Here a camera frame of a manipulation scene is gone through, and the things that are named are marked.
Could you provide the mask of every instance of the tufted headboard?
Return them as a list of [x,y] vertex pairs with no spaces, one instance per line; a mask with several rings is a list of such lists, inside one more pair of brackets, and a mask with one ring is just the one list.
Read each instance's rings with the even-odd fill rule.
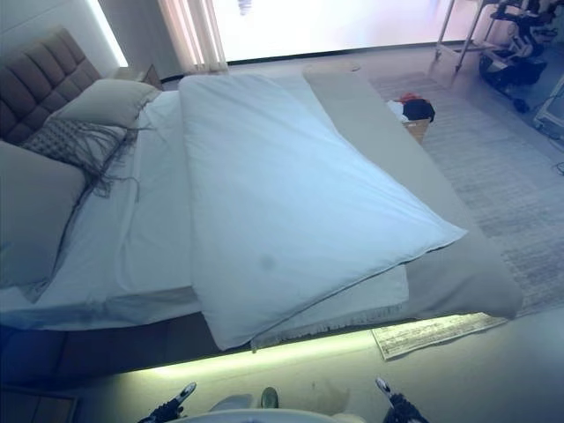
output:
[[20,144],[99,78],[62,27],[9,56],[0,66],[0,138]]

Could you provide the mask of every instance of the bedside table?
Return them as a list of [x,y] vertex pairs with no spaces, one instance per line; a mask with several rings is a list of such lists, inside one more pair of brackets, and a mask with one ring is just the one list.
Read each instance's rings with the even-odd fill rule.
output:
[[137,70],[131,67],[119,68],[112,73],[109,78],[112,79],[127,79],[128,81],[145,82],[162,91],[162,84],[160,83],[159,75],[153,65],[150,65],[145,70]]

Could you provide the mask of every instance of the curtain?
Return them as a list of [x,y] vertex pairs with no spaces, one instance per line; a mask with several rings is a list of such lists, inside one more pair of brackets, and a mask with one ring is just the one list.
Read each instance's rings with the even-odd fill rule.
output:
[[159,6],[184,73],[227,71],[212,0],[159,0]]

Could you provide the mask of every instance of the rug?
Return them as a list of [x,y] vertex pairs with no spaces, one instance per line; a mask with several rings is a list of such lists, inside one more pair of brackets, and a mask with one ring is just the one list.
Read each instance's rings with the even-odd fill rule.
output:
[[[564,177],[509,128],[424,74],[370,81],[384,99],[414,92],[436,111],[423,146],[523,289],[518,315],[564,305]],[[374,329],[388,360],[505,323],[456,315]]]

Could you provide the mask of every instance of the white duvet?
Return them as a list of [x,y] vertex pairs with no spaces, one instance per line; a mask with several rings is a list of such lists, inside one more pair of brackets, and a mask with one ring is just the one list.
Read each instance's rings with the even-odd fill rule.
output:
[[221,349],[464,235],[269,79],[179,91],[190,280]]

